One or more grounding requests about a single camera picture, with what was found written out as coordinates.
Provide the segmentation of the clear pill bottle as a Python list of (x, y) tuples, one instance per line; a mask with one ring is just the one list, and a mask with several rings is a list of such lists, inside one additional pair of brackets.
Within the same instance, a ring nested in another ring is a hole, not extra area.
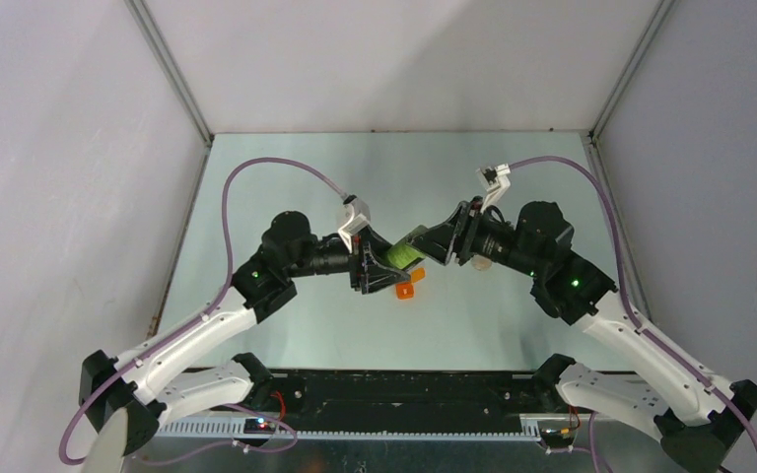
[(471, 264), (477, 271), (487, 271), (492, 267), (493, 262), (485, 256), (475, 255), (471, 259)]

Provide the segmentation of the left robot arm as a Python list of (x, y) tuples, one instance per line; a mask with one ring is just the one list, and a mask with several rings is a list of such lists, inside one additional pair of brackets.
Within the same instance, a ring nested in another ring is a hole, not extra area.
[(123, 454), (146, 444), (165, 425), (214, 407), (260, 411), (275, 399), (273, 375), (252, 353), (219, 367), (188, 368), (228, 339), (259, 324), (298, 293), (296, 279), (345, 274), (368, 295), (408, 283), (423, 254), (404, 238), (379, 236), (365, 211), (348, 204), (338, 232), (316, 236), (297, 211), (273, 218), (261, 244), (238, 269), (231, 269), (215, 299), (169, 331), (117, 356), (98, 350), (82, 364), (79, 415), (102, 433), (124, 414)]

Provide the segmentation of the orange pill box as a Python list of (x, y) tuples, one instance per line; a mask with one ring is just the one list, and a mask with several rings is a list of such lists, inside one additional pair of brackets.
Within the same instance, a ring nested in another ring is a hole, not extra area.
[(426, 277), (426, 270), (424, 267), (414, 268), (409, 276), (410, 279), (408, 281), (398, 283), (394, 286), (395, 295), (401, 301), (411, 300), (415, 297), (415, 284)]

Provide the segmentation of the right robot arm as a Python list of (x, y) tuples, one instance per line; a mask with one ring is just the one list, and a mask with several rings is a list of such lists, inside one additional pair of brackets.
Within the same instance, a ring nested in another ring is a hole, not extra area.
[(587, 408), (654, 439), (688, 472), (719, 471), (748, 432), (757, 384), (707, 369), (641, 317), (609, 276), (574, 252), (573, 234), (553, 202), (528, 203), (509, 224), (472, 201), (411, 244), (444, 265), (480, 256), (529, 276), (531, 295), (547, 315), (610, 349), (640, 378), (622, 381), (556, 354), (535, 374), (540, 408)]

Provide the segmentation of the green pill bottle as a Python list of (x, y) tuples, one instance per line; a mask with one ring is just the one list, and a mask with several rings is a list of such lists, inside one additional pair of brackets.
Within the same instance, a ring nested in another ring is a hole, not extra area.
[(389, 266), (408, 271), (425, 259), (425, 255), (410, 245), (410, 241), (424, 233), (425, 226), (417, 226), (397, 241), (385, 254), (384, 259)]

